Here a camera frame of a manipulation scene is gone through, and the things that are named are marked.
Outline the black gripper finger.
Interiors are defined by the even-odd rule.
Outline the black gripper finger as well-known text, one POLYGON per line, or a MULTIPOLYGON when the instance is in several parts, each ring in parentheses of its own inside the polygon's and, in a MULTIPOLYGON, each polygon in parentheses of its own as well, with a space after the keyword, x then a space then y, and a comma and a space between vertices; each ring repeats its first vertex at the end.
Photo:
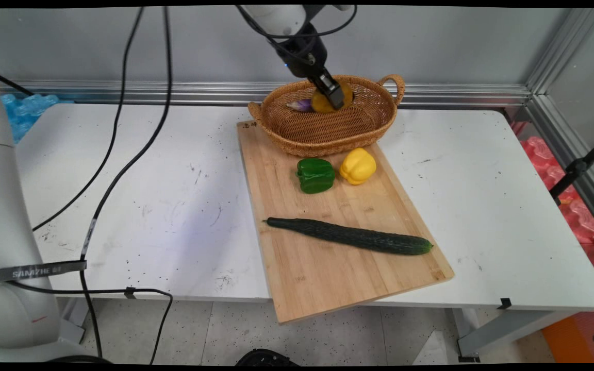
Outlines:
POLYGON ((339 82, 326 69, 321 71, 321 93, 332 107, 344 106, 345 93, 339 82))
POLYGON ((312 75, 307 79, 316 87, 311 97, 313 111, 337 111, 342 109, 342 87, 332 75, 312 75))

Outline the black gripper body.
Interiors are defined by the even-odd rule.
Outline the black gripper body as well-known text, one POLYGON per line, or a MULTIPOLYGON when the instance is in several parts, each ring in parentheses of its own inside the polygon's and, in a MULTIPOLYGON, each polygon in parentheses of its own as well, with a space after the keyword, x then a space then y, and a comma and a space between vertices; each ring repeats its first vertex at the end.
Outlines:
POLYGON ((327 70, 327 49, 318 33, 276 39, 275 51, 295 77, 308 78, 321 74, 323 69, 327 70))

